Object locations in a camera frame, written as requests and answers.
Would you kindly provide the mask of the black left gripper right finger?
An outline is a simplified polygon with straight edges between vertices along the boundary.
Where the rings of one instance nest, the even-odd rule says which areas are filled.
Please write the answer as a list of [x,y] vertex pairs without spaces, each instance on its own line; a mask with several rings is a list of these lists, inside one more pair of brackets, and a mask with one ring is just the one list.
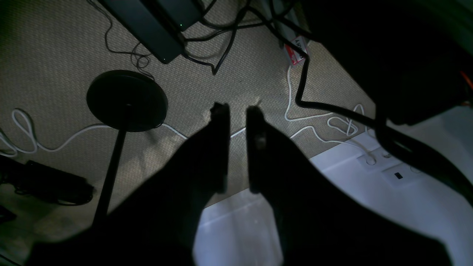
[[450,266],[438,240],[396,224],[332,184],[297,145],[246,111],[249,183],[272,207],[284,266]]

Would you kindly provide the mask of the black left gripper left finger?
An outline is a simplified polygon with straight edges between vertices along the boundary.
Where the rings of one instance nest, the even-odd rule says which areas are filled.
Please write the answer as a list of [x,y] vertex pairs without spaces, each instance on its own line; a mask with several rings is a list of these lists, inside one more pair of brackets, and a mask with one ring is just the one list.
[[226,189],[229,130],[229,105],[215,103],[209,123],[111,214],[64,241],[35,244],[26,265],[193,265],[203,209]]

